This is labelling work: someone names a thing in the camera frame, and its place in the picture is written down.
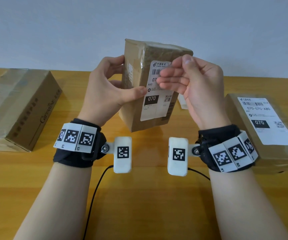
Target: black wristband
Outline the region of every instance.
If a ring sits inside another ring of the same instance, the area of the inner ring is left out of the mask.
[[[91,127],[97,128],[97,131],[101,131],[101,127],[98,125],[95,125],[93,123],[80,120],[75,118],[74,120],[71,121],[71,123],[74,124],[82,124],[82,125],[87,125]],[[102,134],[102,137],[100,139],[100,148],[104,143],[106,142],[105,136]],[[104,157],[106,154],[99,152],[97,154],[96,160]],[[93,166],[93,160],[88,160],[90,157],[90,153],[84,153],[84,152],[73,152],[73,151],[67,151],[63,149],[57,149],[55,152],[55,155],[53,157],[53,162],[58,162],[67,166],[72,166],[72,167],[78,167],[78,168],[88,168]]]
[[[227,141],[235,136],[238,136],[240,133],[240,129],[237,125],[234,124],[219,128],[198,131],[198,141],[196,141],[195,143],[199,143],[201,145],[202,153],[200,158],[210,170],[220,172],[220,169],[218,168],[208,148],[223,143],[224,141]],[[231,172],[249,169],[254,164],[255,163],[251,163]]]

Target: forearm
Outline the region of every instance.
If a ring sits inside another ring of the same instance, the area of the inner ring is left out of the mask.
[[[252,169],[220,173],[210,170],[216,217],[223,240],[288,239],[288,232]]]
[[[80,239],[91,172],[54,163],[14,239]]]

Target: box with shipping label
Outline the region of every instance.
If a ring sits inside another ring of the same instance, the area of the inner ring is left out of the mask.
[[[32,151],[61,92],[47,70],[8,69],[0,76],[0,151]]]
[[[288,118],[267,95],[227,94],[226,112],[233,124],[247,132],[259,157],[256,173],[288,170]]]
[[[193,52],[176,45],[125,40],[122,88],[144,86],[148,90],[145,97],[126,103],[119,111],[131,132],[168,123],[178,93],[161,89],[156,79],[163,68],[185,54]]]

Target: hand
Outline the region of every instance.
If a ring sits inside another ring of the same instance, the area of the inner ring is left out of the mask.
[[[184,95],[188,111],[201,130],[230,125],[224,107],[223,71],[190,55],[176,58],[156,80],[162,89]]]
[[[102,127],[123,104],[139,99],[147,93],[146,87],[121,89],[121,81],[108,79],[123,71],[124,56],[105,57],[91,72],[84,103],[78,119]]]

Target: person's thumb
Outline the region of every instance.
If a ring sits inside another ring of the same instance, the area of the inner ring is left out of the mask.
[[[121,89],[121,103],[125,104],[137,100],[147,93],[146,87],[136,87],[131,89]]]
[[[198,79],[198,77],[202,75],[199,70],[198,64],[190,55],[183,56],[182,67],[184,71],[188,74],[190,80]]]

